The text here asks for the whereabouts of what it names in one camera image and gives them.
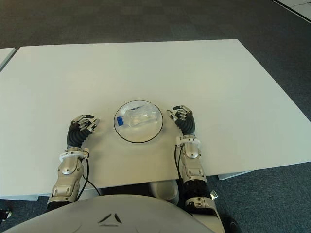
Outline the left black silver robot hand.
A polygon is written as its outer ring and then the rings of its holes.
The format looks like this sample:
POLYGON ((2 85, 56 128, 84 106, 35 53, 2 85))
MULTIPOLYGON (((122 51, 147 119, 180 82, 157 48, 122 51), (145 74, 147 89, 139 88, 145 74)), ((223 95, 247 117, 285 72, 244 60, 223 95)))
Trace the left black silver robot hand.
POLYGON ((95 131, 100 120, 92 115, 79 115, 70 123, 67 133, 67 149, 81 148, 83 142, 95 131))

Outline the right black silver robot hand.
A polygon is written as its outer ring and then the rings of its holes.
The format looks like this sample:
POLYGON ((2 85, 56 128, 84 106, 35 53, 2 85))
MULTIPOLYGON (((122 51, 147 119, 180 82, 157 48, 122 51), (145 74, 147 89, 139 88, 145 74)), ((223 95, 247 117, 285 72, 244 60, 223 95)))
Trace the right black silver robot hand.
POLYGON ((167 114, 182 134, 195 136, 195 120, 192 110, 185 105, 175 106, 173 110, 174 112, 167 110, 167 114))

